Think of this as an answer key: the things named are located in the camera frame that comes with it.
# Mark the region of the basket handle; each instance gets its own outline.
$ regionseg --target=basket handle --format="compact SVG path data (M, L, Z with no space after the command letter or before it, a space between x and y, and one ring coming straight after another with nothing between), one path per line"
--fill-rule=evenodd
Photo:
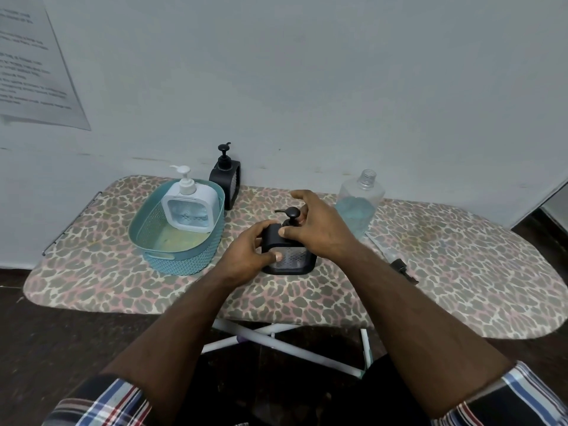
M159 258L161 260L175 260L175 257L173 254L166 254L166 253L149 253L149 252L145 252L145 254L148 257L152 257L152 258Z

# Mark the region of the bottle opening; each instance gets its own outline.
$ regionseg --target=bottle opening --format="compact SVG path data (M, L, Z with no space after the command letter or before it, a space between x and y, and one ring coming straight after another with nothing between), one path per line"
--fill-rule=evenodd
M365 169L363 172L361 172L361 176L357 180L357 183L363 188L370 188L375 185L376 177L377 174L375 173L375 171L371 169Z

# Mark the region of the metal rod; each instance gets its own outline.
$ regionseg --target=metal rod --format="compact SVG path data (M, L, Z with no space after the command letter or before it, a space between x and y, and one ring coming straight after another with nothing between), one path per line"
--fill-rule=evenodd
M319 354L312 353L311 351L296 347L290 343L285 343L275 338L271 338L270 336L263 335L259 332L255 332L254 330L247 329L246 327L240 326L234 322L229 322L224 319L216 319L213 323L213 328L232 333L237 336L242 336L254 343L259 343L260 345L274 348L275 350L281 351L282 353L287 353L292 356L317 363L319 365L327 366L332 369L345 372L346 374L352 375L357 378L361 378L365 373L364 371L357 369L356 367L345 365L344 363L338 362L337 360L320 356Z
M102 193L102 191L98 191L98 192L93 196L93 198L89 201L89 203L87 203L87 206L85 206L85 207L81 210L81 212L79 212L79 214L73 219L73 221L70 222L70 223L67 225L67 227L65 227L65 228L63 229L63 231L62 231L54 240L51 241L51 243L46 247L46 249L41 252L41 255L42 255L42 256L45 256L45 255L46 255L46 251L49 249L49 247L52 246L55 242L57 242L58 239L59 239L61 236L63 236L63 234L68 230L68 228L71 227L75 221L77 221L77 218L79 218L79 217L83 214L83 212L85 212L85 210L86 210L89 206L91 206L91 203L94 202L94 201L96 200L96 198L99 196L99 194L101 194L101 193Z
M361 340L363 341L363 356L365 356L365 368L368 369L373 364L373 353L369 345L369 335L367 329L361 329Z
M275 333L284 332L286 330L296 329L301 327L297 324L270 324L269 326L261 327L260 329L255 329L255 332L259 332L263 335L274 335ZM220 348L225 348L231 345L236 345L238 343L243 343L248 341L243 337L238 336L231 336L230 338L221 339L220 341L216 341L214 343L208 343L203 346L203 350L201 350L201 354L208 353L213 350L218 350Z

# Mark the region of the person's right hand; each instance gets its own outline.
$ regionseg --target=person's right hand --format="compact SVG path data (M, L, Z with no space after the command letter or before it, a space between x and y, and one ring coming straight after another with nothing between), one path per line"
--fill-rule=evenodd
M306 202L297 219L300 227L282 227L278 231L280 236L301 242L309 251L333 262L359 244L335 208L317 197L316 193L294 190L291 195Z

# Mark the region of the white metal leg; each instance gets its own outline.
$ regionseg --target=white metal leg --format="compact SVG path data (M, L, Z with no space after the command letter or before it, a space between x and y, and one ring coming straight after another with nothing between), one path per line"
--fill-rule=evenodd
M369 345L369 335L367 335L367 329L361 329L361 340L363 341L363 356L365 356L365 368L368 369L373 363L373 353L371 352L371 346Z
M297 324L271 324L270 326L261 327L260 329L255 329L255 332L259 332L263 335L270 334L271 338L274 338L275 333L284 332L285 330L291 330L301 327ZM231 345L236 345L238 343L243 343L248 341L243 337L238 336L231 336L230 338L221 339L220 341L216 341L214 343L208 343L203 346L203 350L201 350L201 354L208 353L210 351L218 350L219 348L225 348Z
M240 336L254 343L259 343L260 345L274 348L275 350L281 351L283 353L287 353L304 360L309 360L310 362L314 362L319 365L327 366L332 369L345 372L346 374L352 375L357 378L361 378L363 376L363 373L365 373L364 371L356 367L345 365L344 363L338 362L328 357L320 356L319 354L315 354L311 351L304 350L303 348L296 347L290 343L285 343L283 341L277 340L276 338L271 338L270 336L263 335L263 333L247 329L246 327L240 326L237 323L229 322L224 319L216 319L213 323L213 328L222 330L227 333L232 333L233 335L236 335L237 338Z

